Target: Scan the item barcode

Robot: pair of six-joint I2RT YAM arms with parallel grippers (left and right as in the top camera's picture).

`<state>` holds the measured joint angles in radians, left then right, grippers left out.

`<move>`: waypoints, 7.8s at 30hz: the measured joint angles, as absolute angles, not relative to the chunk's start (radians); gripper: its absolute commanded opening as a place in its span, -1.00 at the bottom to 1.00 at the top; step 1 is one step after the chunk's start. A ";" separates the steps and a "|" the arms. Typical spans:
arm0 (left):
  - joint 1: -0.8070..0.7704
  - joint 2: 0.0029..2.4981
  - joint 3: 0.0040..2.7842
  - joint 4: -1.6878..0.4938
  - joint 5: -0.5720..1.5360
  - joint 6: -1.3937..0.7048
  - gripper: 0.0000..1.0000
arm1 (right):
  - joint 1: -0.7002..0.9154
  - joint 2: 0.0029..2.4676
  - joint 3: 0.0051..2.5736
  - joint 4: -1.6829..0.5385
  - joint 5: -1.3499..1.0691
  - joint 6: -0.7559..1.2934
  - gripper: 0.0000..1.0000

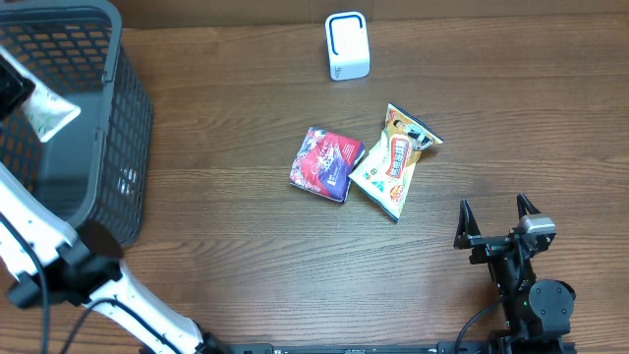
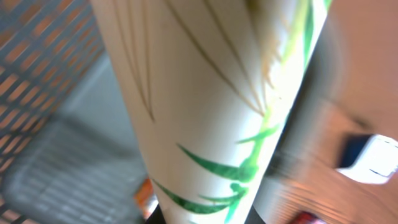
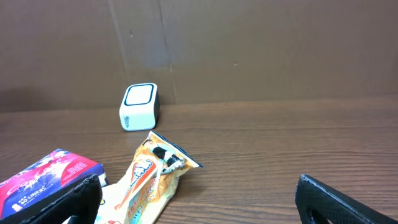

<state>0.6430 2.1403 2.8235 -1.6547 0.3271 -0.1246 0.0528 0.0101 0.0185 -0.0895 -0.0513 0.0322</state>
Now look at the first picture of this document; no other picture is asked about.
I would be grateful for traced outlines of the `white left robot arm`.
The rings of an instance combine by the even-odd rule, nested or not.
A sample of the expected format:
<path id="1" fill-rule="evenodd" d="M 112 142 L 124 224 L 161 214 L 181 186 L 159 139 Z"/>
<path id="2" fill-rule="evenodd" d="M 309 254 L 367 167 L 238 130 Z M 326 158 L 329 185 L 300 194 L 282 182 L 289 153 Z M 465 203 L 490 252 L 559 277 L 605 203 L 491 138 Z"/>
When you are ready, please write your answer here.
<path id="1" fill-rule="evenodd" d="M 127 64 L 38 73 L 1 63 L 1 258 L 17 307 L 98 312 L 148 353 L 218 353 L 220 342 L 132 274 L 123 246 L 143 217 L 151 106 Z"/>

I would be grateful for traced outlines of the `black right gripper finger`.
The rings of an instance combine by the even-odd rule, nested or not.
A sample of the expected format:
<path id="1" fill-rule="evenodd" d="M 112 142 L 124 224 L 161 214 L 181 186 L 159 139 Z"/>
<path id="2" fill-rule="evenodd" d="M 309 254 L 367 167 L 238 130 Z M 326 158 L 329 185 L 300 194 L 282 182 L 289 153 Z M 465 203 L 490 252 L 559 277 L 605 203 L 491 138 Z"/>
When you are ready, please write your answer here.
<path id="1" fill-rule="evenodd" d="M 540 211 L 532 204 L 524 193 L 517 196 L 518 217 L 522 218 L 526 215 L 539 214 Z"/>
<path id="2" fill-rule="evenodd" d="M 460 202 L 459 221 L 453 241 L 454 248 L 472 248 L 481 238 L 481 231 L 466 199 Z"/>

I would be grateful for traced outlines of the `white green tube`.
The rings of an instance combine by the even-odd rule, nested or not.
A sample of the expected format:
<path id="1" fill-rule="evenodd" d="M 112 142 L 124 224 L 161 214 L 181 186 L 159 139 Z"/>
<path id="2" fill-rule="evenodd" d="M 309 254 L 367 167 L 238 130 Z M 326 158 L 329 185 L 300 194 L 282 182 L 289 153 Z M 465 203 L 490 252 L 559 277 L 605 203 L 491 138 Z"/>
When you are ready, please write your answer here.
<path id="1" fill-rule="evenodd" d="M 42 143 L 48 143 L 69 123 L 79 117 L 82 109 L 55 92 L 25 65 L 20 63 L 4 46 L 1 47 L 1 58 L 7 62 L 25 81 L 32 84 L 27 89 L 26 98 L 18 104 L 25 114 L 36 136 Z"/>

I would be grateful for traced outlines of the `yellow snack bag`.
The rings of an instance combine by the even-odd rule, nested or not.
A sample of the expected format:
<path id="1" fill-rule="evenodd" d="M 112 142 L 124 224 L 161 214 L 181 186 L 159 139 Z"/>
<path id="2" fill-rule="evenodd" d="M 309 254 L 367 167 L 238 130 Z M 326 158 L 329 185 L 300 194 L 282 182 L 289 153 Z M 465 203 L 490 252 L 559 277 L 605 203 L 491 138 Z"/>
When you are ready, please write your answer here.
<path id="1" fill-rule="evenodd" d="M 378 142 L 349 177 L 398 222 L 422 153 L 442 143 L 424 122 L 389 102 Z"/>

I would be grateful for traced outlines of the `purple red tissue pack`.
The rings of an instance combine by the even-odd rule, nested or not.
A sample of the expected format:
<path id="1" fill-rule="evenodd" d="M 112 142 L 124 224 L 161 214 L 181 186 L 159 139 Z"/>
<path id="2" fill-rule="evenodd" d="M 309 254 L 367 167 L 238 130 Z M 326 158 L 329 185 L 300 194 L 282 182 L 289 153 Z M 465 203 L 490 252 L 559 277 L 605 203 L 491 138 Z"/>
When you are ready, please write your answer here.
<path id="1" fill-rule="evenodd" d="M 309 127 L 292 163 L 293 186 L 337 203 L 347 199 L 349 175 L 365 154 L 363 142 Z"/>

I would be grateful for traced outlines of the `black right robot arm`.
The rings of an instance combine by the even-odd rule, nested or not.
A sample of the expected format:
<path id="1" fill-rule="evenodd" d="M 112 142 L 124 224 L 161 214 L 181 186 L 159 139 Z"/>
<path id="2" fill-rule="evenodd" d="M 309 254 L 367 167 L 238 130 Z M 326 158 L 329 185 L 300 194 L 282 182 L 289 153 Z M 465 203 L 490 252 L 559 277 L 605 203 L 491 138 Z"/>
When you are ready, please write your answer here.
<path id="1" fill-rule="evenodd" d="M 453 247 L 469 249 L 472 265 L 486 265 L 498 298 L 469 319 L 450 353 L 574 353 L 562 337 L 571 330 L 576 292 L 560 280 L 538 280 L 531 259 L 546 251 L 556 236 L 556 224 L 521 193 L 517 196 L 519 222 L 504 236 L 484 237 L 467 200 L 460 203 Z M 501 307 L 506 328 L 494 330 L 487 340 L 466 342 L 468 329 Z"/>

